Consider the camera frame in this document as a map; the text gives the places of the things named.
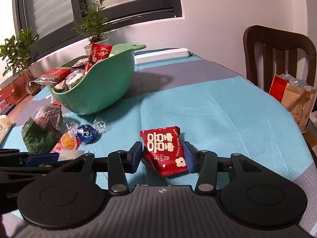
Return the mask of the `red wedding candy bag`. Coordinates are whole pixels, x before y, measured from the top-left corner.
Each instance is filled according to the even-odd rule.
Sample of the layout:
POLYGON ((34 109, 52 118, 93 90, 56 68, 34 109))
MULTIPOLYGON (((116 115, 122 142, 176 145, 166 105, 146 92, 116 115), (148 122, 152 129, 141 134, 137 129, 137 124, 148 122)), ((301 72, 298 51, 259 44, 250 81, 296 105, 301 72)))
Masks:
POLYGON ((178 126, 139 132, 143 140, 143 160, 161 177, 187 171, 178 126))

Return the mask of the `red biscuit packet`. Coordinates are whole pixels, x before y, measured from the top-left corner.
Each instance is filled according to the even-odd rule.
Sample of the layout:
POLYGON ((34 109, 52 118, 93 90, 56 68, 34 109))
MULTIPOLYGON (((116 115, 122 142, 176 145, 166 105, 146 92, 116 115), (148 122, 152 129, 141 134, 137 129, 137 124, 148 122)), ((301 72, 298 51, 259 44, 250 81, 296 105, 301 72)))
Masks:
POLYGON ((58 84, 62 82, 71 72, 72 72, 71 68, 57 67, 42 74, 33 82, 37 84, 41 84, 41 85, 58 84))

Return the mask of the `yellow pink snack packet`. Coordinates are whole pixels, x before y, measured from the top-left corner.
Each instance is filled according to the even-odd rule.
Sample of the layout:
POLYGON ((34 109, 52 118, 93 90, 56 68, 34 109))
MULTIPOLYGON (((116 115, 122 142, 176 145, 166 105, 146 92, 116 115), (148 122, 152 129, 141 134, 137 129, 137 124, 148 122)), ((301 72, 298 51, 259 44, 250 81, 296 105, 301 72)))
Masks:
POLYGON ((66 122, 62 127, 62 136, 52 149, 51 153, 60 153, 62 149, 77 150, 82 144, 78 138, 77 129, 79 124, 73 121, 66 122))

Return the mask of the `silver foil candy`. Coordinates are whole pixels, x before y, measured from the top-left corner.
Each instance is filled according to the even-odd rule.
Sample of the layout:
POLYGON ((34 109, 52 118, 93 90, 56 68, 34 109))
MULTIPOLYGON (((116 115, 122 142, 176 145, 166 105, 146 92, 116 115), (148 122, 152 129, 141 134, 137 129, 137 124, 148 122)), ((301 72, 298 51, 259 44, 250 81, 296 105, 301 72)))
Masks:
POLYGON ((103 119, 96 118, 93 125, 98 134, 104 134, 107 132, 107 123, 103 119))

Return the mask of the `blue foil candy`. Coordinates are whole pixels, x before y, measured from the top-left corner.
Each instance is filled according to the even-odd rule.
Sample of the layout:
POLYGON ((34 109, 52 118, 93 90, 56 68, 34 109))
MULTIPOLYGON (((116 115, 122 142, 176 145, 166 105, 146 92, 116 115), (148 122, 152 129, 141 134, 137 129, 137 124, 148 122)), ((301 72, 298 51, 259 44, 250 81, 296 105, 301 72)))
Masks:
POLYGON ((91 125, 84 124, 78 127, 77 136, 83 143, 92 143, 97 136, 97 131, 91 125))

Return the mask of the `white tissue pack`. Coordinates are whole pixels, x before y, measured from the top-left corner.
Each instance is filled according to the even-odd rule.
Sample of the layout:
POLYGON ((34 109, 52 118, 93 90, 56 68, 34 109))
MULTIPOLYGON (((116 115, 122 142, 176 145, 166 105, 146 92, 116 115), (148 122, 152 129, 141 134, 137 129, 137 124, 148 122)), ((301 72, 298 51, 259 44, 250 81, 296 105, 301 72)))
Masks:
POLYGON ((12 128, 12 122, 7 115, 0 115, 0 143, 12 128))

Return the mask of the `blue patterned tablecloth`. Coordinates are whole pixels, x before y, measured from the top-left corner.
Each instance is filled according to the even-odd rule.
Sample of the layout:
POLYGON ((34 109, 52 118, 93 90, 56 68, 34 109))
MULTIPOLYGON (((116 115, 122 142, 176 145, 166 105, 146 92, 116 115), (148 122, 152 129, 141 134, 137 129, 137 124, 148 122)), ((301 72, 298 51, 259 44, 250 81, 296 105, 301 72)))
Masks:
MULTIPOLYGON (((96 156, 107 156, 118 149, 128 149, 140 140, 139 131, 178 126, 182 140, 197 149, 208 149, 219 156, 241 153, 303 188, 308 206, 300 222, 305 232, 316 237, 316 166, 292 115, 275 98, 235 72, 211 61, 190 57, 174 61, 136 66, 134 80, 123 99, 91 115, 77 115, 62 107, 63 113, 80 124, 92 124, 100 117, 107 132, 92 145, 80 149, 96 156)), ((53 102, 44 88, 22 110, 2 143, 4 148, 26 149, 21 127, 37 107, 53 102)), ((130 185, 191 185, 198 174, 160 177, 141 162, 135 174, 128 174, 130 185)), ((224 231, 225 237, 238 237, 238 227, 208 224, 198 218, 203 229, 182 224, 183 213, 168 220, 160 208, 152 216, 122 220, 109 228, 110 237, 213 237, 224 231)))

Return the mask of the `orange gift boxes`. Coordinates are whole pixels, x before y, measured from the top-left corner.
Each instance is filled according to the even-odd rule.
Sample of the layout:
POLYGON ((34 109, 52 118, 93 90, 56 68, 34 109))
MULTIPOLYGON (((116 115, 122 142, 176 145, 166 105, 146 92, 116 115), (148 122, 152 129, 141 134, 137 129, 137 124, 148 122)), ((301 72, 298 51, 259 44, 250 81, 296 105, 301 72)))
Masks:
POLYGON ((17 74, 1 84, 1 111, 9 105, 19 104, 27 95, 25 74, 17 74))

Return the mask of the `green plastic bowl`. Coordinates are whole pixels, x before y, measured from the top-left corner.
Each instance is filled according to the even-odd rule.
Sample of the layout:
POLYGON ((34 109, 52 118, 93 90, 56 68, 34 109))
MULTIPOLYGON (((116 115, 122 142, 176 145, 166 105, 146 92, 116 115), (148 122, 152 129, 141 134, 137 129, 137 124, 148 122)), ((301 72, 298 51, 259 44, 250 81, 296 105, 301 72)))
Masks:
POLYGON ((134 51, 144 48, 144 44, 114 45, 112 55, 94 64, 75 87, 56 92, 49 85, 48 90, 58 102, 75 114, 100 112, 127 92, 134 76, 134 51))

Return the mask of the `white power strip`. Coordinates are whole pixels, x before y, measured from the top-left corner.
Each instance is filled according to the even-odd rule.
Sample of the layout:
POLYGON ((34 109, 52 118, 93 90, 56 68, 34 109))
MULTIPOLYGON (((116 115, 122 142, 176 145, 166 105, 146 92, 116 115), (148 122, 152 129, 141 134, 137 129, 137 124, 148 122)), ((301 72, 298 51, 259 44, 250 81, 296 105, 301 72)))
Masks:
POLYGON ((173 48, 157 52, 147 52, 135 54, 134 60, 136 65, 161 62, 166 60, 183 59, 190 56, 187 48, 173 48))

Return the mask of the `plant in glass vase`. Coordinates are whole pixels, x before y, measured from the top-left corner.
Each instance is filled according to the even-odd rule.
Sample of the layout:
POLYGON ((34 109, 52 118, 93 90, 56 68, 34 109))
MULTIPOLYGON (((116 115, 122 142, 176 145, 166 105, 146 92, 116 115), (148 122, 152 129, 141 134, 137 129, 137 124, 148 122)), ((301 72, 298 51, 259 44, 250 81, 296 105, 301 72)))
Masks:
POLYGON ((31 47, 38 40, 39 35, 33 33, 33 29, 22 29, 18 35, 12 35, 4 39, 1 44, 1 61, 5 63, 2 75, 23 74, 26 77, 26 92, 29 95, 36 95, 41 91, 39 84, 35 83, 35 76, 30 70, 33 62, 31 47))

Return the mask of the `red snack packet in bowl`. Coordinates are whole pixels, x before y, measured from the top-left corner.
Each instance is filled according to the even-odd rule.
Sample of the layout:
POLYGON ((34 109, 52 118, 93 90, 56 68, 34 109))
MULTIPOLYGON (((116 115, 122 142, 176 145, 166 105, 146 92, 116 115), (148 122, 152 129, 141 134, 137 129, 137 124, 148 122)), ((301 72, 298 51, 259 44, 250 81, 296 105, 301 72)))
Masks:
POLYGON ((111 50, 112 46, 110 45, 92 44, 89 55, 89 63, 95 64, 100 60, 108 58, 111 50))

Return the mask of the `paper shopping bag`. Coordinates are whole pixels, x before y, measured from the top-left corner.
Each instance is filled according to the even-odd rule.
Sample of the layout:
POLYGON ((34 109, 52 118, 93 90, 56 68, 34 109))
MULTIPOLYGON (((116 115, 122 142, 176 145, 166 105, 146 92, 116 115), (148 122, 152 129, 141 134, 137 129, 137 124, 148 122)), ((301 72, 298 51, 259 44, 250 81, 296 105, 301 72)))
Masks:
POLYGON ((304 80, 281 74, 273 77, 269 94, 293 115, 303 133, 316 100, 316 88, 304 80))

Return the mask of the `dark wooden chair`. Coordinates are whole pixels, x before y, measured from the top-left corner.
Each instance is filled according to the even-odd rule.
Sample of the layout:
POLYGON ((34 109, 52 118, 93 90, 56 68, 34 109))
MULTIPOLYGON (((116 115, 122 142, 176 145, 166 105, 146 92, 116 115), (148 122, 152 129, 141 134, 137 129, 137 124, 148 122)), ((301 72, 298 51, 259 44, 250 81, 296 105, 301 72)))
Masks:
POLYGON ((273 80, 273 60, 276 59, 276 74, 284 74, 286 70, 295 77, 297 73, 298 49, 308 56, 308 73, 306 83, 314 85, 316 75, 316 48, 305 35, 254 25, 248 27, 243 34, 243 48, 247 80, 258 86, 258 74, 255 58, 255 45, 263 44, 263 87, 269 92, 273 80))

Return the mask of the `potted plant white pot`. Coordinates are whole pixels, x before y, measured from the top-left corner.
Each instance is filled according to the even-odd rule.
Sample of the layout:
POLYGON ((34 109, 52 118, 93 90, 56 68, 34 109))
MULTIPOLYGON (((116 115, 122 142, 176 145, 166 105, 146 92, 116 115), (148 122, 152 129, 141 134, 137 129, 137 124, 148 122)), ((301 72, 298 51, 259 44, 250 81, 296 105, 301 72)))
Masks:
POLYGON ((79 36, 86 36, 89 40, 89 44, 84 46, 86 55, 90 54, 92 44, 106 45, 109 41, 106 34, 107 17, 100 14, 105 9, 105 1, 107 0, 91 0, 81 5, 82 22, 75 25, 75 30, 79 36))

